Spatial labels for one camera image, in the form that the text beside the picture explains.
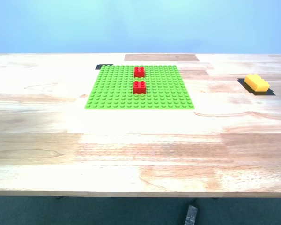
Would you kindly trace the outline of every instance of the table top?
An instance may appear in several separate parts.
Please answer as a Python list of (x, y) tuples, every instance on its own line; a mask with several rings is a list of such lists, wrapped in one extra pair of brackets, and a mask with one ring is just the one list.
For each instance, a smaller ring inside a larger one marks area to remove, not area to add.
[[(195, 109), (85, 110), (97, 64), (176, 65)], [(281, 55), (0, 54), (0, 195), (281, 197)]]

